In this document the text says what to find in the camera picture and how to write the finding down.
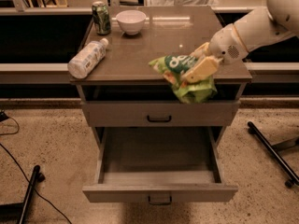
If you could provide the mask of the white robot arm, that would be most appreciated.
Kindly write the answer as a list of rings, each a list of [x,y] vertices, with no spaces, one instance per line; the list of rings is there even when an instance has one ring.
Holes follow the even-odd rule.
[[[204,80],[215,74],[221,63],[240,61],[259,47],[293,36],[299,36],[299,0],[266,0],[265,7],[226,25],[196,49],[192,56],[198,61],[181,79],[188,83]]]

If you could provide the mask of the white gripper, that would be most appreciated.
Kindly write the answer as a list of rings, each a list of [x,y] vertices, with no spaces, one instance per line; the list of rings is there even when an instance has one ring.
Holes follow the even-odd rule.
[[[214,34],[209,43],[204,43],[191,53],[193,57],[203,59],[184,73],[181,79],[188,83],[205,80],[218,71],[221,60],[224,63],[234,63],[248,54],[235,26],[229,24]]]

